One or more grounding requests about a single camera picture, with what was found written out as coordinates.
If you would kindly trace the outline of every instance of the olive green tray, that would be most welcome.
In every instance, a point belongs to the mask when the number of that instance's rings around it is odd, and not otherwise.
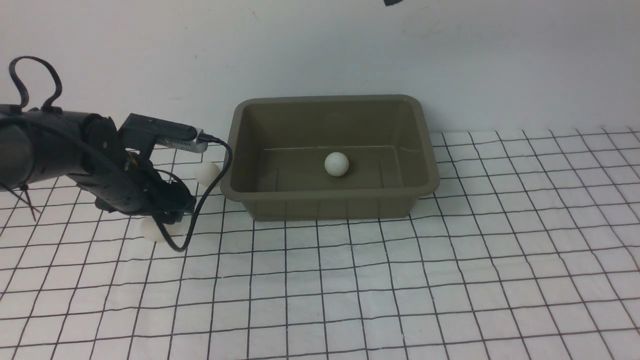
[[[258,221],[401,218],[440,184],[424,114],[405,95],[281,97],[236,108],[223,195]],[[324,159],[349,158],[343,177]]]

